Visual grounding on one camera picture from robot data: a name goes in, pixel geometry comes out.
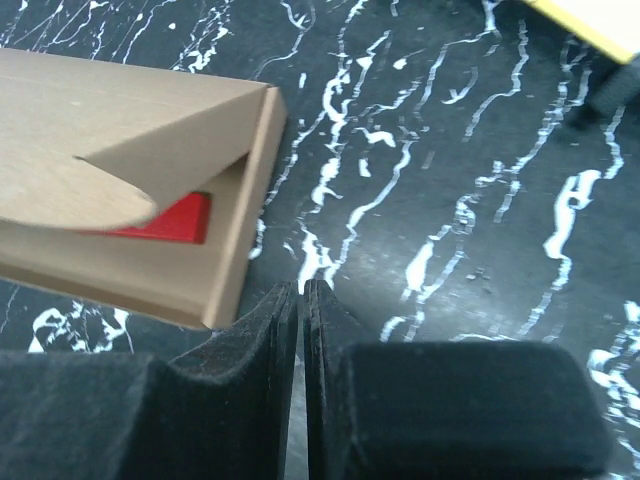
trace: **cardboard lid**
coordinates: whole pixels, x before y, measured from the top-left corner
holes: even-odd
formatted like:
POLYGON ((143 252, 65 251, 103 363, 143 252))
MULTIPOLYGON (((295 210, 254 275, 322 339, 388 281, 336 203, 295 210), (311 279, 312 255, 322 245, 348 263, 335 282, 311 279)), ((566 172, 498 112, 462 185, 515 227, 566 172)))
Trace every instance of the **cardboard lid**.
POLYGON ((0 48, 0 219, 144 223, 248 153, 266 87, 0 48))

